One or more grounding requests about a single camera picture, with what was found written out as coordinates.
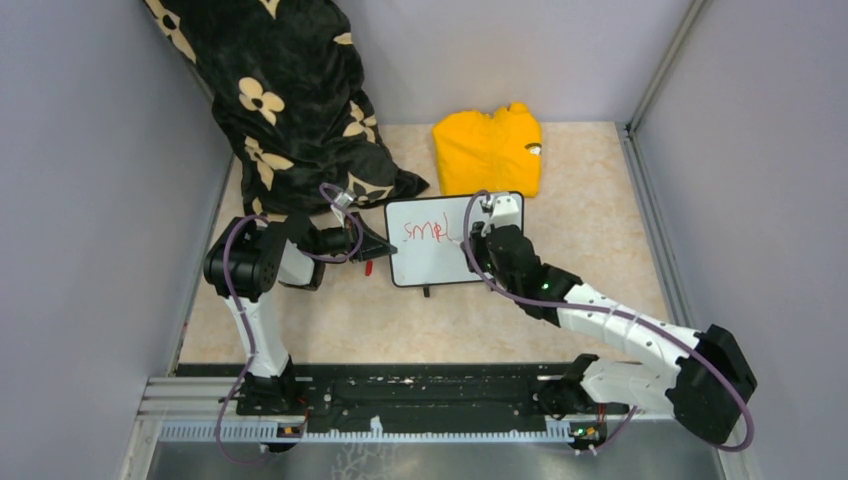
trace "black blanket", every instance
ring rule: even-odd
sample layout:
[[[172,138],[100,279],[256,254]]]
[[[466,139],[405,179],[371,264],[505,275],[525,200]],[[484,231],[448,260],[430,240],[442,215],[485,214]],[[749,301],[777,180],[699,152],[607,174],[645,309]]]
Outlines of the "black blanket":
[[[383,144],[350,22],[331,1],[144,1],[215,93],[246,212],[325,211],[325,181],[362,207],[428,187]]]

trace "yellow towel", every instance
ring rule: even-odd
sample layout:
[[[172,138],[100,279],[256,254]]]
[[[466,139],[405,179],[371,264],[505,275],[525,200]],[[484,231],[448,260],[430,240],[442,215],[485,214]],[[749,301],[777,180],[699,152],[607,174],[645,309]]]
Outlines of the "yellow towel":
[[[515,190],[539,193],[542,128],[523,103],[494,116],[476,110],[449,115],[433,127],[443,195]]]

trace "marble floor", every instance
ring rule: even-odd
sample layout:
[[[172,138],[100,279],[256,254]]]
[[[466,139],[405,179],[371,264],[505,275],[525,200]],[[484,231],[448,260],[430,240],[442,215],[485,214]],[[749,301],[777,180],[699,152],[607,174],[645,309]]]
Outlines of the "marble floor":
[[[402,168],[440,195],[430,125],[383,125]],[[543,124],[540,194],[525,206],[525,234],[543,262],[580,275],[625,305],[667,319],[642,219],[612,123]],[[243,214],[240,168],[233,168],[213,238]],[[383,209],[362,211],[385,234]],[[334,225],[329,214],[314,218]],[[275,288],[283,341],[301,363],[555,362],[580,353],[626,357],[587,336],[525,315],[482,284],[400,289],[387,258],[328,266],[318,292]],[[180,352],[181,363],[245,360],[236,323],[214,289],[200,281]]]

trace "whiteboard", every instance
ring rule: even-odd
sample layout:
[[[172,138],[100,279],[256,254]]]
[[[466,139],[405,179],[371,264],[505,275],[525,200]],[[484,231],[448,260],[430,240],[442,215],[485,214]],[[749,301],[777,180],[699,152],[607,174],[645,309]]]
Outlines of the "whiteboard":
[[[524,197],[518,202],[524,229]],[[389,257],[392,282],[398,287],[479,282],[468,271],[462,241],[462,222],[471,195],[395,200],[386,205],[386,237],[398,252]],[[486,220],[480,202],[471,212],[471,224]]]

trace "wire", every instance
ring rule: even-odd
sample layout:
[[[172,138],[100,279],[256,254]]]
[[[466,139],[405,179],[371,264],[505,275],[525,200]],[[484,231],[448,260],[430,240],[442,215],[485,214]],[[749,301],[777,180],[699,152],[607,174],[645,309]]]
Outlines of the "wire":
[[[584,305],[584,304],[579,304],[579,303],[566,303],[564,301],[563,302],[551,302],[551,301],[544,301],[544,300],[535,300],[535,299],[532,299],[532,298],[526,298],[526,297],[522,297],[522,296],[519,296],[519,295],[515,295],[513,293],[507,292],[506,290],[501,288],[495,281],[493,281],[492,279],[487,277],[486,274],[483,273],[483,269],[480,268],[480,264],[477,262],[477,259],[474,258],[474,253],[471,251],[471,236],[470,236],[470,233],[469,233],[470,228],[471,228],[471,225],[470,225],[470,223],[471,223],[471,211],[474,208],[474,203],[477,201],[478,198],[480,198],[484,195],[488,198],[490,194],[486,190],[480,190],[479,192],[475,193],[474,195],[471,196],[471,200],[468,201],[468,205],[465,207],[465,218],[463,220],[463,225],[462,225],[462,238],[463,238],[462,249],[465,252],[465,256],[468,258],[468,262],[471,264],[471,267],[474,269],[474,272],[477,273],[477,275],[480,277],[480,279],[482,279],[483,282],[489,288],[491,288],[492,290],[498,292],[499,294],[503,295],[506,298],[509,298],[510,300],[512,300],[516,303],[523,303],[525,305],[531,305],[531,306],[535,306],[535,307],[544,307],[544,308],[565,308],[565,309],[570,309],[570,310],[582,310],[582,311],[586,311],[586,312],[598,312],[598,313],[612,314],[612,315],[615,315],[617,317],[621,317],[625,320],[631,320],[633,322],[636,322],[636,324],[638,324],[639,326],[645,327],[648,330],[650,330],[651,332],[653,332],[653,333],[659,335],[660,337],[668,340],[669,342],[674,344],[676,347],[678,347],[679,349],[681,349],[684,352],[686,352],[687,354],[689,354],[689,356],[691,356],[692,358],[694,358],[695,360],[700,362],[701,365],[703,365],[704,368],[706,368],[716,378],[716,380],[718,380],[718,382],[722,385],[722,387],[724,387],[727,390],[727,392],[730,394],[730,396],[736,402],[736,405],[739,407],[739,411],[742,412],[742,416],[745,418],[745,427],[746,427],[745,438],[738,445],[716,445],[716,444],[712,444],[712,443],[711,443],[711,445],[714,446],[715,448],[722,450],[722,451],[725,451],[725,452],[741,452],[741,451],[745,450],[746,448],[748,448],[749,446],[751,446],[751,443],[754,441],[754,417],[751,414],[751,410],[748,409],[748,405],[745,404],[745,400],[742,399],[742,397],[739,395],[739,392],[737,392],[736,389],[733,388],[733,385],[730,383],[730,381],[721,373],[721,371],[719,371],[718,368],[716,368],[715,365],[712,364],[712,362],[707,360],[703,355],[698,353],[696,350],[691,348],[689,345],[686,345],[685,343],[683,343],[680,339],[678,339],[674,335],[671,335],[670,333],[666,332],[665,330],[663,330],[660,327],[653,325],[652,323],[646,322],[645,320],[640,318],[638,315],[634,315],[632,313],[624,312],[624,311],[621,311],[621,310],[609,309],[609,308],[599,307],[599,306],[596,306],[596,305]],[[618,426],[618,428],[616,428],[615,432],[607,439],[607,443],[609,443],[613,438],[615,438],[618,435],[619,431],[625,425],[630,423],[630,419],[633,418],[633,415],[635,414],[634,413],[635,410],[636,410],[635,406],[633,408],[631,408],[630,414],[627,416],[627,418],[625,418],[625,421],[622,422]]]
[[[227,290],[230,292],[230,297],[233,299],[233,303],[236,305],[236,310],[238,310],[239,316],[241,317],[241,322],[244,326],[250,352],[248,353],[247,361],[244,362],[244,367],[242,367],[241,372],[239,372],[238,377],[236,377],[236,381],[233,382],[233,386],[230,387],[230,391],[227,393],[227,396],[224,397],[224,402],[221,405],[221,411],[218,412],[218,420],[215,422],[215,443],[218,445],[218,450],[221,452],[221,455],[236,465],[244,466],[258,465],[267,460],[268,456],[263,453],[259,457],[250,461],[239,460],[230,456],[224,448],[224,442],[221,441],[221,422],[224,421],[224,413],[227,411],[227,405],[229,405],[230,400],[232,400],[233,396],[235,396],[236,392],[238,392],[239,385],[244,380],[244,377],[247,375],[247,371],[250,370],[250,366],[253,365],[253,359],[256,357],[256,339],[253,337],[253,329],[250,328],[250,322],[247,319],[247,314],[244,312],[244,306],[241,303],[241,299],[239,299],[238,294],[236,293],[236,287],[233,285],[233,279],[230,275],[229,269],[230,250],[233,248],[233,242],[235,242],[236,237],[242,229],[244,229],[245,225],[254,220],[268,223],[268,219],[262,215],[248,215],[239,220],[239,222],[233,226],[233,229],[230,231],[230,235],[227,237],[227,242],[224,244],[224,283],[227,284]]]
[[[351,251],[349,251],[348,253],[346,253],[345,255],[343,255],[339,258],[323,257],[321,255],[315,255],[314,253],[304,252],[303,250],[301,250],[301,253],[303,253],[304,255],[306,255],[307,257],[309,257],[313,260],[318,260],[319,262],[344,263],[344,262],[348,261],[348,259],[350,259],[350,257],[354,256],[356,254],[356,252],[359,251],[359,248],[362,247],[362,241],[365,238],[365,229],[362,227],[362,223],[360,223],[360,221],[356,217],[351,215],[350,212],[346,208],[344,208],[341,205],[339,205],[338,203],[336,203],[336,201],[333,200],[330,197],[330,195],[327,194],[327,191],[325,190],[326,188],[330,188],[333,191],[335,191],[336,193],[344,193],[344,190],[342,190],[341,188],[339,188],[335,185],[329,184],[329,183],[322,183],[318,187],[318,191],[321,193],[321,196],[324,197],[324,200],[329,202],[330,205],[338,208],[339,211],[341,211],[345,215],[345,217],[347,217],[351,222],[353,222],[354,225],[356,225],[356,229],[359,231],[359,237],[356,240],[356,245],[353,247],[353,249]]]
[[[330,258],[329,260],[323,260],[320,257],[318,258],[331,263],[342,263],[351,256],[353,256],[356,251],[359,250],[359,247],[362,246],[364,230],[362,228],[362,224],[359,222],[359,220],[356,219],[356,217],[351,215],[346,208],[333,201],[333,199],[331,199],[330,196],[327,195],[327,192],[325,191],[326,188],[335,189],[337,192],[341,192],[343,190],[329,183],[322,183],[318,187],[318,191],[321,193],[321,196],[323,196],[325,200],[330,202],[331,205],[335,206],[342,213],[344,213],[347,218],[351,219],[351,221],[354,223],[354,225],[356,225],[357,229],[359,230],[359,240],[356,242],[356,246],[354,246],[353,249],[347,255],[345,255],[341,261],[338,261],[337,259],[331,257],[328,257]],[[245,335],[247,336],[249,352],[247,355],[247,361],[244,362],[244,367],[242,367],[241,372],[239,372],[238,377],[236,377],[235,382],[233,382],[233,386],[230,387],[230,391],[227,393],[227,396],[224,397],[224,401],[221,405],[221,410],[218,412],[218,419],[215,422],[215,443],[218,445],[218,450],[221,452],[221,455],[223,455],[224,458],[226,458],[232,463],[235,463],[236,465],[244,466],[258,465],[267,460],[268,456],[266,454],[262,454],[259,457],[249,461],[239,460],[230,456],[230,454],[227,453],[227,450],[224,448],[224,443],[221,441],[221,423],[224,421],[224,414],[227,411],[227,406],[229,405],[230,400],[232,400],[235,394],[238,392],[241,382],[244,381],[244,377],[247,376],[247,372],[250,370],[251,365],[253,365],[253,360],[256,357],[256,338],[253,336],[253,329],[250,328],[250,321],[247,319],[247,313],[245,313],[244,311],[244,306],[241,303],[241,299],[236,293],[236,288],[233,284],[233,279],[229,269],[230,251],[233,248],[233,243],[235,243],[235,239],[238,237],[238,234],[244,229],[244,227],[248,224],[248,222],[252,222],[254,220],[259,220],[261,222],[265,222],[266,224],[269,223],[268,219],[263,217],[262,215],[248,215],[239,220],[238,223],[233,226],[233,229],[230,231],[230,234],[227,236],[227,241],[224,244],[224,283],[226,283],[227,285],[227,291],[229,291],[230,297],[233,299],[233,303],[235,304],[236,310],[238,311],[239,317],[241,318],[241,323],[244,327]],[[307,256],[315,258],[315,256],[312,256],[311,254],[307,254]],[[307,419],[308,416],[304,419],[304,425],[306,424]]]

